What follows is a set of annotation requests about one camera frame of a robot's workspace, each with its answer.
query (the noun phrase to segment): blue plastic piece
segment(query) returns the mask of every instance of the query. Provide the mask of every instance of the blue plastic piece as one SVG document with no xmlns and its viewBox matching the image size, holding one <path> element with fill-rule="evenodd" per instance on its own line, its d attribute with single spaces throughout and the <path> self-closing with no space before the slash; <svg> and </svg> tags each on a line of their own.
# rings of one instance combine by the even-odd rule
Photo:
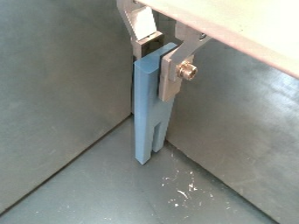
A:
<svg viewBox="0 0 299 224">
<path fill-rule="evenodd" d="M 174 98 L 158 96 L 160 59 L 175 47 L 170 43 L 135 62 L 135 158 L 142 165 L 164 146 Z"/>
</svg>

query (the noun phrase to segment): metal plate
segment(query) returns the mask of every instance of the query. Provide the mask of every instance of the metal plate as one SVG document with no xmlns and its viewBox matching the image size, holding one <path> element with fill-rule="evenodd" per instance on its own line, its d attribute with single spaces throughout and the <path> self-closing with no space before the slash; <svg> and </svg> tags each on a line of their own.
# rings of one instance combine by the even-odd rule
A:
<svg viewBox="0 0 299 224">
<path fill-rule="evenodd" d="M 134 10 L 128 15 L 136 40 L 146 38 L 148 35 L 156 32 L 155 17 L 150 7 L 143 7 L 138 10 Z"/>
<path fill-rule="evenodd" d="M 115 1 L 0 2 L 0 212 L 130 115 Z"/>
</svg>

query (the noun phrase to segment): gray wall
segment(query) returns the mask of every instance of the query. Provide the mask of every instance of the gray wall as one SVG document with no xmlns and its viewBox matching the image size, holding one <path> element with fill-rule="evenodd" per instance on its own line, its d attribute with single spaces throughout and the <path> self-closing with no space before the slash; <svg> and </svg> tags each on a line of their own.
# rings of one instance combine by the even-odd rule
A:
<svg viewBox="0 0 299 224">
<path fill-rule="evenodd" d="M 212 40 L 168 141 L 282 223 L 299 220 L 299 80 Z"/>
<path fill-rule="evenodd" d="M 0 212 L 131 110 L 115 1 L 0 1 Z"/>
</svg>

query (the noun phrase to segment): gray surface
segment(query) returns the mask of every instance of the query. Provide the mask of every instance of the gray surface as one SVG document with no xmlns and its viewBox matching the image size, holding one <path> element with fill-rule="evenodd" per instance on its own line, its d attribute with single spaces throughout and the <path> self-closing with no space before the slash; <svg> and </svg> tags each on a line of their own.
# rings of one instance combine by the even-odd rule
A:
<svg viewBox="0 0 299 224">
<path fill-rule="evenodd" d="M 0 212 L 130 115 L 115 1 L 0 1 Z"/>
<path fill-rule="evenodd" d="M 170 142 L 282 223 L 299 220 L 299 80 L 218 41 L 176 97 Z"/>
<path fill-rule="evenodd" d="M 274 222 L 170 144 L 142 166 L 135 160 L 130 119 L 0 223 Z"/>
</svg>

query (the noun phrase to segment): metal bracket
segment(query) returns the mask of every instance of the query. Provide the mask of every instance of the metal bracket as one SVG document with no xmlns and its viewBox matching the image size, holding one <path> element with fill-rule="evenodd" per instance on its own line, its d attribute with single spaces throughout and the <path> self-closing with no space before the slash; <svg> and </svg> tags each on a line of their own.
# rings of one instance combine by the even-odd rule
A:
<svg viewBox="0 0 299 224">
<path fill-rule="evenodd" d="M 159 85 L 159 98 L 167 102 L 180 92 L 183 79 L 191 81 L 198 73 L 192 65 L 194 53 L 211 38 L 191 27 L 176 22 L 175 37 L 183 40 L 178 49 L 163 57 Z"/>
<path fill-rule="evenodd" d="M 116 0 L 116 6 L 131 34 L 134 55 L 142 59 L 164 45 L 164 35 L 156 30 L 152 9 L 134 0 Z"/>
</svg>

